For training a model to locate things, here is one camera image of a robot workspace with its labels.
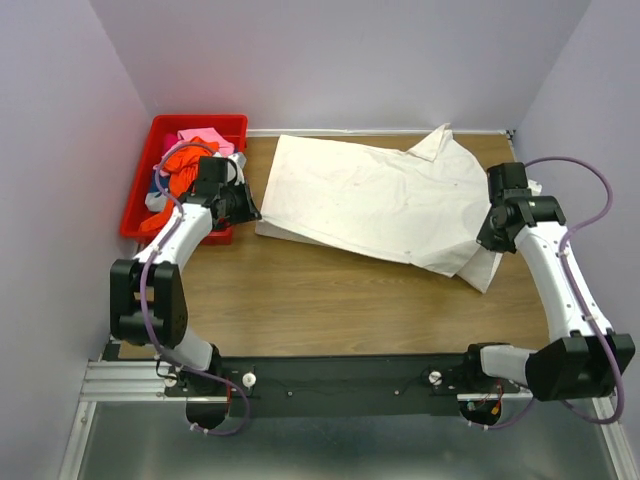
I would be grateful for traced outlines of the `white t shirt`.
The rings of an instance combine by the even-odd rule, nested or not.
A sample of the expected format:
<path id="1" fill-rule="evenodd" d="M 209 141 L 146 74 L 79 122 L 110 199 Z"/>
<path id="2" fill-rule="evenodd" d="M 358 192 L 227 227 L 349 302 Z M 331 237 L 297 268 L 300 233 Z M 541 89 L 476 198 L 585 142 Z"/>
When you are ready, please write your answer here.
<path id="1" fill-rule="evenodd" d="M 485 169 L 448 125 L 406 151 L 283 135 L 255 231 L 458 276 L 486 292 L 502 259 L 476 241 L 489 208 Z"/>

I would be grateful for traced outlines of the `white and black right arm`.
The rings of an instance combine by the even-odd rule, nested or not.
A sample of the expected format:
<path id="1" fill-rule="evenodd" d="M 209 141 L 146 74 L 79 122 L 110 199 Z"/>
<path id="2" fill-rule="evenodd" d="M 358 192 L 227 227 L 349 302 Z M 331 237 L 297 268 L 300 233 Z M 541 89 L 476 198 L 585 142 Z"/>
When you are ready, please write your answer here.
<path id="1" fill-rule="evenodd" d="M 490 252 L 524 258 L 544 308 L 549 343 L 537 351 L 472 344 L 459 370 L 462 384 L 480 392 L 496 378 L 505 379 L 539 401 L 619 394 L 635 344 L 630 335 L 615 332 L 591 295 L 558 200 L 534 195 L 520 162 L 489 168 L 488 192 L 490 209 L 477 241 Z"/>

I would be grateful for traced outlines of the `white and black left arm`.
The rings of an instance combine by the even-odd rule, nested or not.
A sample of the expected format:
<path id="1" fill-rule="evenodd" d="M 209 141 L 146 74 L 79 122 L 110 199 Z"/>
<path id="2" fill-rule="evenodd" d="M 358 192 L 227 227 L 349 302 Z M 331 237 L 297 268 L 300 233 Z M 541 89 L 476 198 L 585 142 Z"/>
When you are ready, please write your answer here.
<path id="1" fill-rule="evenodd" d="M 188 384 L 201 395 L 214 393 L 221 384 L 233 389 L 222 377 L 217 347 L 188 326 L 182 272 L 215 228 L 258 221 L 261 213 L 234 156 L 200 158 L 196 178 L 185 193 L 162 194 L 171 208 L 165 226 L 133 258 L 111 266 L 111 335 L 133 345 L 153 346 L 156 359 L 174 368 L 174 378 L 187 374 Z"/>

